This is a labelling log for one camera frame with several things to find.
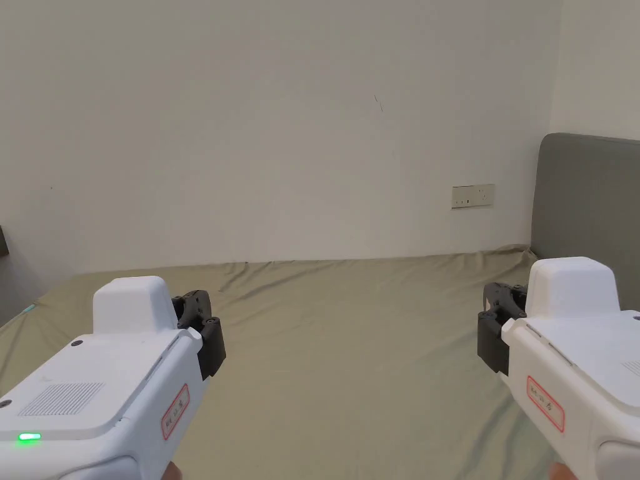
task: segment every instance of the wall outlet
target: wall outlet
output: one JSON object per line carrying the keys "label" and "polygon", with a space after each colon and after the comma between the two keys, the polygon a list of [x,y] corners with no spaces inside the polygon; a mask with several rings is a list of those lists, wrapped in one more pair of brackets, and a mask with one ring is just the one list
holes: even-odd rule
{"label": "wall outlet", "polygon": [[453,187],[451,191],[451,208],[487,207],[493,205],[495,185],[469,185]]}

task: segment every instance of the white wall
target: white wall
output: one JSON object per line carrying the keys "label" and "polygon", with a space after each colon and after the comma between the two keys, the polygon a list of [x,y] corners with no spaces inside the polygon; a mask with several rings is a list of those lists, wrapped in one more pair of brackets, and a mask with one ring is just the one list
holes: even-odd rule
{"label": "white wall", "polygon": [[640,140],[640,2],[564,0],[551,128]]}
{"label": "white wall", "polygon": [[[528,242],[559,11],[2,2],[4,314],[78,272]],[[450,210],[471,183],[494,209]]]}

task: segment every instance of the gray headboard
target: gray headboard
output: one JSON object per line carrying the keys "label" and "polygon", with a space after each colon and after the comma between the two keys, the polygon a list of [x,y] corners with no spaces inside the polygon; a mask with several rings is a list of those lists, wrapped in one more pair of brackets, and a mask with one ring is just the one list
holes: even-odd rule
{"label": "gray headboard", "polygon": [[640,142],[566,133],[540,145],[531,248],[611,267],[623,309],[640,310]]}

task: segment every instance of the wrinkled sheet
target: wrinkled sheet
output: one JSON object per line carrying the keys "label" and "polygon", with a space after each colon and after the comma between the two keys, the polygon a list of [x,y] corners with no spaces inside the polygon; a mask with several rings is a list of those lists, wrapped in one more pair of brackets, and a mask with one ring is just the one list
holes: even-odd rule
{"label": "wrinkled sheet", "polygon": [[0,330],[0,396],[92,331],[118,276],[206,289],[227,360],[175,456],[185,480],[538,480],[554,453],[476,356],[483,285],[525,283],[525,248],[77,276]]}

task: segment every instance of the label with text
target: label with text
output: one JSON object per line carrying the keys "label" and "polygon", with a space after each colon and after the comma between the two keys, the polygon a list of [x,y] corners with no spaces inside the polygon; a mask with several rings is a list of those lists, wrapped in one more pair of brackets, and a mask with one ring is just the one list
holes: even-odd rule
{"label": "label with text", "polygon": [[530,376],[527,377],[527,395],[551,423],[564,433],[564,409]]}
{"label": "label with text", "polygon": [[178,393],[175,400],[169,407],[169,410],[166,411],[164,417],[162,417],[162,434],[164,439],[166,440],[171,436],[171,432],[180,421],[180,417],[187,409],[189,405],[189,387],[185,383],[180,393]]}

